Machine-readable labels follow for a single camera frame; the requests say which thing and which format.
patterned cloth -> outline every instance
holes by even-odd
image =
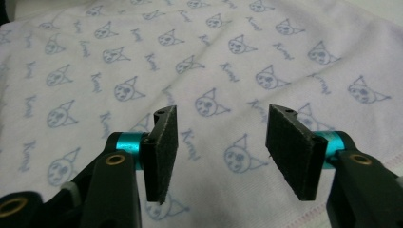
[[[402,28],[337,0],[99,0],[5,24],[0,196],[50,199],[110,133],[149,132],[177,105],[163,206],[138,172],[144,227],[329,226],[334,171],[298,201],[264,145],[268,106],[402,175],[402,59]]]

bedsheet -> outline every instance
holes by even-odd
[[[403,174],[403,28],[338,0],[92,1],[0,29],[0,195],[44,200],[115,131],[178,107],[179,149],[144,227],[329,227],[264,145],[269,104],[349,133]]]

white fabric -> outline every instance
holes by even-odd
[[[0,29],[0,196],[50,199],[114,131],[178,106],[167,203],[144,227],[323,227],[265,147],[269,104],[403,173],[403,29],[342,1],[94,1]]]

